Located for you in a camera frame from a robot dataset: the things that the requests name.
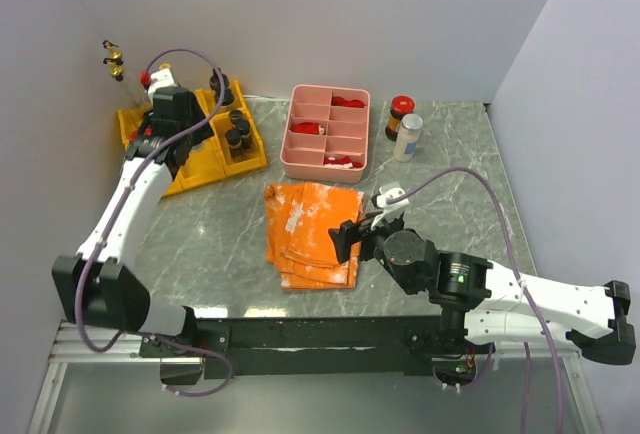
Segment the white bottle black cap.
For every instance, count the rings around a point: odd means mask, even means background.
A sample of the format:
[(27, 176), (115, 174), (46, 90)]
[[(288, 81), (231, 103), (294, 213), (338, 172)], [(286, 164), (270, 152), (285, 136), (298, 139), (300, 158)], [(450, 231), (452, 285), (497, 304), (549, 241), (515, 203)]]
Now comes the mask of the white bottle black cap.
[(212, 70), (212, 75), (209, 78), (209, 86), (212, 91), (229, 87), (229, 84), (230, 82), (228, 76), (224, 74), (220, 69), (214, 68)]

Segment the dark spice shaker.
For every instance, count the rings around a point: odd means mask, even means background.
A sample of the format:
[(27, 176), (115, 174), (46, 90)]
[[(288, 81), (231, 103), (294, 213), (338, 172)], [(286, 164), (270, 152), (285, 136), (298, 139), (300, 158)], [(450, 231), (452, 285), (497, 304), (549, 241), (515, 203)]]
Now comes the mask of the dark spice shaker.
[(244, 114), (239, 109), (234, 109), (229, 112), (229, 120), (233, 126), (236, 126), (240, 121), (244, 120)]

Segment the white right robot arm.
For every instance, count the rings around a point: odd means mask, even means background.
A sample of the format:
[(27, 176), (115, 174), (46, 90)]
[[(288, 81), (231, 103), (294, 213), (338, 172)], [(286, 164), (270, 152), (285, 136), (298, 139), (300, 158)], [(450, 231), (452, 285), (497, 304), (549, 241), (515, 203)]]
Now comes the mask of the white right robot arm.
[(360, 261), (376, 260), (405, 294), (427, 293), (441, 309), (438, 340), (447, 351), (468, 344), (552, 342), (605, 365), (625, 366), (634, 358), (625, 282), (581, 286), (516, 275), (478, 256), (439, 250), (401, 218), (347, 220), (328, 235), (338, 260), (358, 246)]

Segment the silver lid glass jar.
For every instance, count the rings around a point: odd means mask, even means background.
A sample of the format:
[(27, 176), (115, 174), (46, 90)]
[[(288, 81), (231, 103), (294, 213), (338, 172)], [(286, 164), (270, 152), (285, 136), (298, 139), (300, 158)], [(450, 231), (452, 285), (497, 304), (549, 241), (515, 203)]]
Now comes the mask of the silver lid glass jar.
[(412, 159), (423, 128), (423, 119), (415, 114), (406, 114), (398, 127), (397, 137), (393, 150), (393, 157), (399, 162), (408, 162)]

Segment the red lid sauce jar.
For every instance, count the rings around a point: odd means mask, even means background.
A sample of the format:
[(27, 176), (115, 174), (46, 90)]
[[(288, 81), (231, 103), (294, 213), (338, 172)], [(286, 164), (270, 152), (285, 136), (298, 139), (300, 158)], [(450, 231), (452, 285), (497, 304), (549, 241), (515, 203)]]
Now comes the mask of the red lid sauce jar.
[(412, 114), (414, 109), (415, 101), (409, 96), (399, 95), (391, 100), (389, 107), (390, 117), (385, 127), (385, 134), (389, 140), (396, 141), (402, 119), (406, 115)]

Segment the brown spice jar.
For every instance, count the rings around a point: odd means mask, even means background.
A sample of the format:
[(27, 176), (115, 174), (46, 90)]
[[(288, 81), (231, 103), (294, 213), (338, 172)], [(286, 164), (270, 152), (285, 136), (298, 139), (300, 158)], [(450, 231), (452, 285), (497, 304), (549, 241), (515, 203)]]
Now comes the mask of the brown spice jar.
[(235, 101), (235, 95), (231, 87), (219, 89), (214, 92), (214, 100), (219, 103), (222, 108), (231, 106)]

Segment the dark brown jar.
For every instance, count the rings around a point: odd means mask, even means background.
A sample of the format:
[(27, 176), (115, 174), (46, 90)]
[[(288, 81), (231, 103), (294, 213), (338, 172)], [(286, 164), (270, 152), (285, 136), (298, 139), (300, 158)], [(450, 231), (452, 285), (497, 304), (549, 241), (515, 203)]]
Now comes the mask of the dark brown jar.
[(229, 129), (225, 132), (225, 140), (231, 160), (233, 162), (240, 162), (243, 160), (245, 150), (242, 147), (240, 135), (236, 128)]

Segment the dark spice jar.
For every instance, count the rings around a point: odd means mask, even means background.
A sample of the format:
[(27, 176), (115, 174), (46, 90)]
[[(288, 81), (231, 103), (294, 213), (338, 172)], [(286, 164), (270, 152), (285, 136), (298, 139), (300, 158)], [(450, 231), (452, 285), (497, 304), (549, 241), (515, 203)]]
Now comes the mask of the dark spice jar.
[(242, 118), (235, 123), (235, 128), (238, 131), (241, 139), (241, 144), (244, 150), (249, 150), (252, 145), (251, 125), (248, 120)]

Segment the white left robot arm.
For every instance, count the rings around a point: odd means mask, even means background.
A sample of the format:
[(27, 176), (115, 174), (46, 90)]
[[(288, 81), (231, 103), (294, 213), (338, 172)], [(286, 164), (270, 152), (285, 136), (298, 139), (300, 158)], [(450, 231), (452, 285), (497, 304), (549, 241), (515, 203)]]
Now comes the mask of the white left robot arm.
[(199, 346), (193, 308), (155, 300), (136, 277), (134, 264), (159, 201), (192, 148), (212, 135), (193, 92), (177, 86), (157, 89), (98, 224), (75, 255), (55, 260), (52, 277), (66, 319), (92, 351), (101, 348), (89, 339), (88, 327), (160, 335), (179, 356)]

